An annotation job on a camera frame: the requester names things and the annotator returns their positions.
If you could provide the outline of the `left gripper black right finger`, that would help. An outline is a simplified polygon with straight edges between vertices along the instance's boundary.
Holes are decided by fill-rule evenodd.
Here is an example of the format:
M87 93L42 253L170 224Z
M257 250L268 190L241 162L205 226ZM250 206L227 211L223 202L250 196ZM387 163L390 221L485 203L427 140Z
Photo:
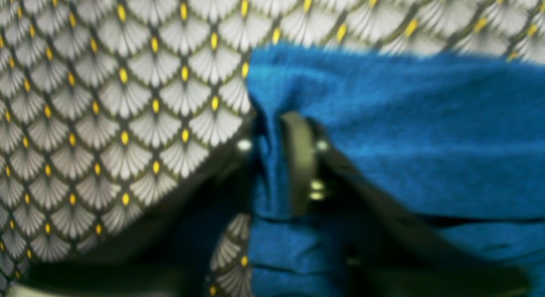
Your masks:
M293 216L327 229L350 297L527 297L523 268L493 265L446 241L372 184L315 120L280 117Z

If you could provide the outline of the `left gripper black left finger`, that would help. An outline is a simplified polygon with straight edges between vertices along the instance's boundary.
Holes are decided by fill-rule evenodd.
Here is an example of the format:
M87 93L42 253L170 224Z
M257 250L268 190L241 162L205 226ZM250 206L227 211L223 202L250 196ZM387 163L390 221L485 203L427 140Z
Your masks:
M234 138L119 235L26 276L28 297L253 297L250 114Z

